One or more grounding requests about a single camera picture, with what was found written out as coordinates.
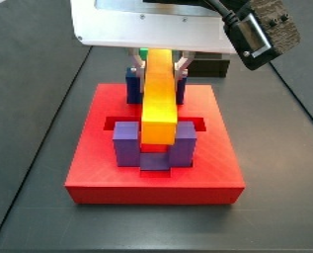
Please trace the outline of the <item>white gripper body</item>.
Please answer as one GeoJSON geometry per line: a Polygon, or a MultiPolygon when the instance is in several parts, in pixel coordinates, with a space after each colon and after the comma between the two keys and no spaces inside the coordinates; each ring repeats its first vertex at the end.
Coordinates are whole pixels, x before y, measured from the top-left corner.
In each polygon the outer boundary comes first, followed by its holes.
{"type": "Polygon", "coordinates": [[[70,0],[84,44],[235,53],[220,15],[197,6],[144,0],[70,0]]]}

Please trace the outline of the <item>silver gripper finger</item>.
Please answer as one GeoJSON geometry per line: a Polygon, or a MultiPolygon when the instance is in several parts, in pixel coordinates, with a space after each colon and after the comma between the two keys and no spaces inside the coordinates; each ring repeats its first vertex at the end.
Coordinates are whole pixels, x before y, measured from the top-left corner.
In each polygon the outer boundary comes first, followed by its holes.
{"type": "Polygon", "coordinates": [[[188,66],[195,60],[195,51],[184,51],[181,53],[180,60],[173,64],[173,71],[174,71],[174,83],[179,83],[179,81],[184,78],[184,76],[188,74],[188,66]]]}
{"type": "Polygon", "coordinates": [[[142,60],[137,47],[129,48],[129,56],[133,60],[133,67],[137,69],[137,76],[141,78],[141,92],[145,92],[146,62],[142,60]]]}

